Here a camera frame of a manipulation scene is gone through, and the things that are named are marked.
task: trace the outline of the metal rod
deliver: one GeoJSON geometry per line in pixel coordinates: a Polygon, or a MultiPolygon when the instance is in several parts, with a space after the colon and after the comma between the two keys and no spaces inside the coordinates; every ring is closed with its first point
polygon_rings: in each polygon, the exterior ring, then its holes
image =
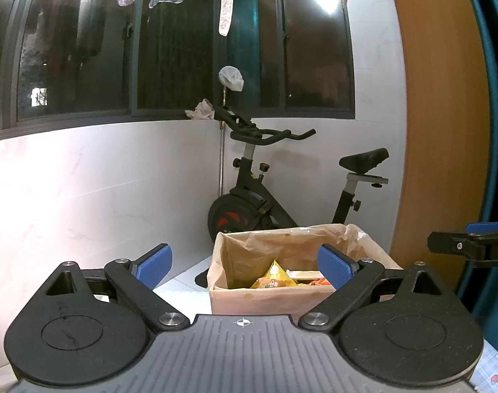
{"type": "Polygon", "coordinates": [[[244,158],[247,160],[251,160],[254,158],[254,150],[256,146],[250,143],[245,144],[244,158]]]}
{"type": "MultiPolygon", "coordinates": [[[[227,87],[223,86],[223,106],[225,106],[225,96],[227,87]]],[[[219,123],[219,174],[218,174],[218,196],[223,195],[223,171],[225,163],[225,121],[219,123]]]]}

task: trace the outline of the yellow snack package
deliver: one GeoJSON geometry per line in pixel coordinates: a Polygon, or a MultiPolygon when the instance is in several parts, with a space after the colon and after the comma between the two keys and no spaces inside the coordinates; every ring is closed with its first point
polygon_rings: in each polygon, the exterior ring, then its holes
{"type": "Polygon", "coordinates": [[[272,262],[271,267],[264,276],[258,278],[251,288],[275,288],[275,287],[296,287],[289,275],[281,268],[275,261],[272,262]]]}

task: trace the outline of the white wall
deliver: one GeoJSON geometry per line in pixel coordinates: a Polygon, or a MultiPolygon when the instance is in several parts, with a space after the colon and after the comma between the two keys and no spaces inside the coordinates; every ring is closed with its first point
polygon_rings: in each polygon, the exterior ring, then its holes
{"type": "MultiPolygon", "coordinates": [[[[260,127],[290,129],[303,133],[315,128],[315,136],[301,142],[285,140],[257,147],[255,164],[270,164],[264,185],[294,220],[303,226],[330,223],[347,171],[338,165],[341,157],[385,147],[390,158],[371,174],[389,178],[389,185],[375,189],[360,185],[356,198],[359,212],[351,211],[354,223],[389,251],[395,228],[405,158],[407,105],[405,68],[400,27],[394,0],[348,0],[353,44],[356,119],[255,120],[260,127]]],[[[233,158],[243,153],[243,144],[227,139],[225,153],[228,190],[235,183],[233,158]]]]}
{"type": "Polygon", "coordinates": [[[7,327],[62,261],[103,267],[167,242],[177,275],[210,255],[218,150],[214,121],[97,125],[0,141],[0,366],[7,327]]]}

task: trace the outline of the exercise bike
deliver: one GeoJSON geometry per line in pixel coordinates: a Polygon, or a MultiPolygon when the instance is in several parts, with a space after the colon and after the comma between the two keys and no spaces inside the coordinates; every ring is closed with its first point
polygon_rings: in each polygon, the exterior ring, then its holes
{"type": "MultiPolygon", "coordinates": [[[[305,140],[316,134],[316,130],[311,129],[302,135],[294,135],[290,130],[260,129],[246,114],[226,106],[215,108],[214,119],[225,122],[231,128],[231,139],[244,142],[245,152],[242,158],[235,158],[232,162],[232,165],[238,168],[236,185],[228,194],[215,200],[209,209],[211,239],[214,241],[218,232],[297,227],[298,224],[262,183],[269,165],[261,163],[260,174],[256,176],[252,173],[252,159],[257,145],[267,146],[284,139],[305,140]]],[[[347,183],[341,193],[332,223],[345,223],[351,207],[354,211],[360,209],[361,201],[354,200],[358,182],[370,183],[373,187],[382,187],[389,182],[387,178],[366,174],[388,157],[387,149],[380,148],[341,158],[340,166],[348,169],[350,173],[347,174],[347,183]]]]}

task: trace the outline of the seat post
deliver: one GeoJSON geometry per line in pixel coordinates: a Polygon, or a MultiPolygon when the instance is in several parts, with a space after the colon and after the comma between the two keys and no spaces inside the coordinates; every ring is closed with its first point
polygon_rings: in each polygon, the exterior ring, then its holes
{"type": "Polygon", "coordinates": [[[350,208],[354,205],[354,195],[358,182],[371,183],[372,185],[388,184],[389,179],[379,176],[368,176],[367,174],[347,173],[347,183],[340,195],[340,200],[336,206],[332,223],[345,224],[350,208]]]}
{"type": "Polygon", "coordinates": [[[252,161],[252,159],[254,158],[255,148],[256,148],[256,145],[246,143],[245,144],[245,151],[244,151],[244,158],[252,161]]]}

